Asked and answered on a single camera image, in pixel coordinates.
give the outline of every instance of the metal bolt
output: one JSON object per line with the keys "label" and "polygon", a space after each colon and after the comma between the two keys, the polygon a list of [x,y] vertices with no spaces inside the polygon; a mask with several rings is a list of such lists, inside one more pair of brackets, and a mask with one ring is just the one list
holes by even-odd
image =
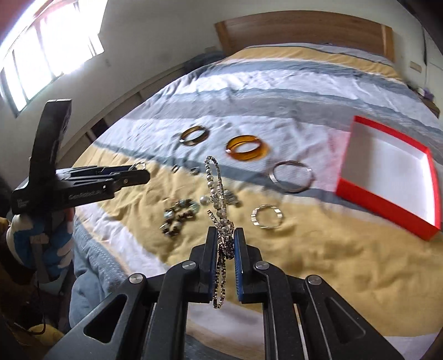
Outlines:
{"label": "metal bolt", "polygon": [[143,275],[142,274],[132,274],[129,277],[129,282],[132,284],[140,284],[143,281]]}
{"label": "metal bolt", "polygon": [[266,261],[257,261],[255,263],[255,268],[257,270],[267,270],[269,269],[269,263]]}
{"label": "metal bolt", "polygon": [[192,260],[186,260],[183,264],[182,264],[182,268],[184,268],[185,270],[192,270],[195,269],[195,267],[197,266],[197,264],[192,261]]}
{"label": "metal bolt", "polygon": [[311,285],[320,285],[322,283],[322,278],[317,275],[311,275],[307,278],[307,282]]}

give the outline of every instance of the amber bangle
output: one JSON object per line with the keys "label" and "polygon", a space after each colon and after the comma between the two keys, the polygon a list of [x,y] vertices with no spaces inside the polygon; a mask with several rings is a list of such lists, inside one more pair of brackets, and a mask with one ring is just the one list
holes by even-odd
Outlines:
{"label": "amber bangle", "polygon": [[[202,130],[203,134],[201,134],[200,136],[197,136],[195,139],[190,139],[190,140],[186,140],[186,138],[191,135],[192,133]],[[209,130],[203,126],[193,126],[192,128],[189,128],[188,130],[184,131],[181,135],[180,135],[180,143],[186,146],[194,146],[197,145],[199,143],[201,143],[202,141],[206,140],[209,136]]]}
{"label": "amber bangle", "polygon": [[[254,150],[245,151],[242,153],[238,153],[235,151],[235,149],[238,148],[240,145],[249,142],[258,144],[258,147]],[[256,159],[258,157],[263,157],[267,154],[268,147],[263,141],[253,135],[240,135],[228,141],[228,143],[226,144],[226,152],[235,160],[246,161]]]}

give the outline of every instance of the window frame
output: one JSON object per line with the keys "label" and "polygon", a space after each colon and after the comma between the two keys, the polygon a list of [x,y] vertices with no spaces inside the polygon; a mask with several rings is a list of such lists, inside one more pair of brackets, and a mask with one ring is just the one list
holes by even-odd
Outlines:
{"label": "window frame", "polygon": [[[51,81],[49,83],[47,83],[43,88],[41,88],[40,91],[38,93],[36,93],[30,99],[28,99],[28,97],[26,96],[26,93],[25,93],[23,85],[22,85],[22,81],[20,79],[20,74],[19,74],[19,71],[18,71],[18,68],[17,68],[16,55],[15,55],[15,49],[14,49],[14,45],[15,45],[16,42],[14,42],[14,44],[11,46],[11,48],[9,50],[9,52],[11,52],[12,58],[14,60],[14,68],[15,68],[15,71],[16,71],[16,75],[17,75],[18,81],[20,83],[20,88],[22,90],[24,99],[26,101],[26,105],[21,110],[18,110],[17,106],[16,106],[16,104],[14,102],[14,99],[12,97],[12,94],[11,94],[11,92],[9,90],[8,81],[6,79],[6,72],[5,72],[4,68],[2,68],[0,70],[0,88],[1,88],[2,93],[4,94],[4,97],[6,98],[6,100],[8,102],[8,104],[9,104],[9,106],[10,106],[10,108],[12,110],[12,113],[14,114],[15,118],[17,118],[21,114],[21,112],[23,110],[25,110],[26,107],[31,103],[31,101],[35,97],[37,97],[44,89],[46,89],[49,85],[53,84],[59,77],[64,75],[63,71],[61,71],[60,75],[56,76],[53,73],[53,71],[52,71],[52,69],[50,67],[49,60],[47,58],[47,55],[46,55],[46,52],[45,52],[45,47],[44,47],[44,44],[43,44],[43,36],[42,36],[42,31],[41,31],[41,22],[44,21],[45,18],[49,14],[51,14],[52,12],[55,12],[58,9],[60,9],[61,7],[68,6],[70,4],[72,4],[74,6],[74,8],[78,12],[80,12],[80,7],[78,5],[78,0],[65,0],[65,1],[62,0],[62,1],[56,2],[55,4],[51,4],[48,7],[46,7],[43,10],[43,12],[35,18],[35,20],[32,22],[32,24],[29,27],[27,27],[26,29],[24,29],[24,31],[20,34],[20,36],[22,36],[30,28],[35,27],[35,30],[37,32],[37,39],[39,41],[40,49],[41,49],[41,51],[43,53],[43,57],[45,59],[45,63],[46,63],[46,66],[47,66],[47,68],[49,70],[49,73],[51,74]],[[88,41],[87,45],[88,45],[88,48],[91,51],[92,57],[97,56],[98,53],[97,53],[96,49],[94,48],[94,46],[92,44],[91,38],[88,37],[88,40],[89,41]]]}

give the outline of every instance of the bed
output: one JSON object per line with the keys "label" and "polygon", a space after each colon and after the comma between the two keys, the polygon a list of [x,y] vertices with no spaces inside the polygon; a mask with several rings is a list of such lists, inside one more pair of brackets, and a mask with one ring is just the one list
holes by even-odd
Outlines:
{"label": "bed", "polygon": [[[120,190],[112,200],[77,208],[74,326],[129,274],[164,273],[204,243],[211,225],[204,209],[181,233],[165,237],[164,209],[178,199],[207,195],[206,156],[221,165],[224,186],[242,206],[228,207],[250,245],[287,274],[318,274],[328,281],[406,359],[418,360],[443,325],[443,242],[425,242],[334,191],[355,115],[401,131],[431,151],[443,188],[443,127],[395,71],[392,29],[365,19],[325,12],[271,12],[223,21],[216,29],[226,59],[174,81],[100,136],[76,166],[116,166],[144,161],[146,185]],[[181,132],[202,125],[204,142],[187,147]],[[269,154],[240,162],[225,153],[227,141],[253,134]],[[315,180],[298,194],[265,175],[281,160],[303,161]],[[173,165],[180,169],[172,172]],[[293,180],[287,174],[287,184]],[[251,210],[274,204],[281,227],[264,234]],[[220,310],[188,310],[189,359],[264,357],[258,306],[236,301],[232,262],[227,302]]]}

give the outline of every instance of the red box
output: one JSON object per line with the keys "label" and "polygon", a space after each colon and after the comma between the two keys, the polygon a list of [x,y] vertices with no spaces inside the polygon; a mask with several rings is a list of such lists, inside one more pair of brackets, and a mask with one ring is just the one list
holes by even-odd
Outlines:
{"label": "red box", "polygon": [[429,149],[356,116],[336,194],[429,240],[441,227],[440,191]]}

